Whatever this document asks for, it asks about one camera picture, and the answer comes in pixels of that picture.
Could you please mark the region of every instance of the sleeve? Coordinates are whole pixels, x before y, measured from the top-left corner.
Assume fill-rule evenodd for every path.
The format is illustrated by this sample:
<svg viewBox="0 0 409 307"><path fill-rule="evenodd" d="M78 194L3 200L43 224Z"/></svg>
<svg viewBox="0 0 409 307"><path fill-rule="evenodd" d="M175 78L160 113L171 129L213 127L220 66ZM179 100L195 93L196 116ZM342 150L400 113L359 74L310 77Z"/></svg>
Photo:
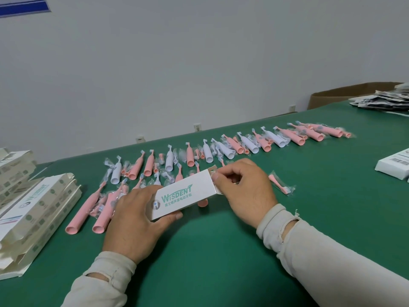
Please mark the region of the sleeve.
<svg viewBox="0 0 409 307"><path fill-rule="evenodd" d="M281 234L294 219L299 221L283 241ZM408 306L408 280L325 236L280 204L266 214L257 235L321 307Z"/></svg>
<svg viewBox="0 0 409 307"><path fill-rule="evenodd" d="M124 306L124 293L135 269L136 264L129 258L114 252L101 252L91 267L75 279L62 307ZM102 274L108 282L87 277L90 273Z"/></svg>

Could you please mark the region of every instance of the sleeve cuff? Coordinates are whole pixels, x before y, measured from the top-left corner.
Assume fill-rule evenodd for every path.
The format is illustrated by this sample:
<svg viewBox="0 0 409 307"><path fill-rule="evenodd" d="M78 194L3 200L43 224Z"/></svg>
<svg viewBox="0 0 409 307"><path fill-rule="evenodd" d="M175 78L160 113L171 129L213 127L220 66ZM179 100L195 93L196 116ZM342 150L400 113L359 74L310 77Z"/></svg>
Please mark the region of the sleeve cuff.
<svg viewBox="0 0 409 307"><path fill-rule="evenodd" d="M257 236L263 240L268 249L280 253L284 243L281 234L292 220L300 220L300 218L288 212L283 205L277 204L267 212L258 225Z"/></svg>
<svg viewBox="0 0 409 307"><path fill-rule="evenodd" d="M91 267L83 273L99 273L108 278L108 283L121 293L125 293L126 287L135 273L136 264L126 256L104 251L96 258Z"/></svg>

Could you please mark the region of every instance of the stack of boxes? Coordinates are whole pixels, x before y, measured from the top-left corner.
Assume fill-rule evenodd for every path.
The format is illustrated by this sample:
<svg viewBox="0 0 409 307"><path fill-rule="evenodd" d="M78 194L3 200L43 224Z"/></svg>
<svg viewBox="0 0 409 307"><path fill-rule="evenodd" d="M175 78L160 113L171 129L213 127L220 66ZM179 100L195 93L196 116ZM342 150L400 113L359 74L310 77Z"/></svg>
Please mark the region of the stack of boxes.
<svg viewBox="0 0 409 307"><path fill-rule="evenodd" d="M28 180L34 164L31 151L0 160L0 280L26 272L82 194L70 173Z"/></svg>

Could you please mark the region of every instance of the hand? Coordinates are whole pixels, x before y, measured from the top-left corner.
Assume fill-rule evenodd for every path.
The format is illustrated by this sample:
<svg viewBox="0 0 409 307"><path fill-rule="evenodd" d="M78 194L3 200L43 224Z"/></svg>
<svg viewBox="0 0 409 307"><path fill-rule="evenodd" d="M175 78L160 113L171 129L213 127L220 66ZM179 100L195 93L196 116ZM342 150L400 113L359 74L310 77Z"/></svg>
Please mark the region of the hand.
<svg viewBox="0 0 409 307"><path fill-rule="evenodd" d="M219 168L212 179L227 197L234 213L254 228L278 203L268 176L246 158Z"/></svg>
<svg viewBox="0 0 409 307"><path fill-rule="evenodd" d="M152 185L132 190L122 196L106 231L102 251L125 255L137 264L147 258L159 237L177 219L183 217L176 211L150 222L145 214L146 204L162 186Z"/></svg>

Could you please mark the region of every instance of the person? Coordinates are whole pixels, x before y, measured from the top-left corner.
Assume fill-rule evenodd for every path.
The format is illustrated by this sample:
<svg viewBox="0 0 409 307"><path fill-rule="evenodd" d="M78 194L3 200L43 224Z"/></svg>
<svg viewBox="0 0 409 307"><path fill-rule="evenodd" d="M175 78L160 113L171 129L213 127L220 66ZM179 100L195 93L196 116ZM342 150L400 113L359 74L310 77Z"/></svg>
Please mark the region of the person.
<svg viewBox="0 0 409 307"><path fill-rule="evenodd" d="M409 306L409 281L319 232L279 204L267 175L243 159L219 168L214 184L233 212L256 229L265 247L299 280L320 306ZM161 234L182 217L177 211L156 222L146 204L160 186L133 190L120 199L102 252L77 278L63 307L120 307L136 266L147 258Z"/></svg>

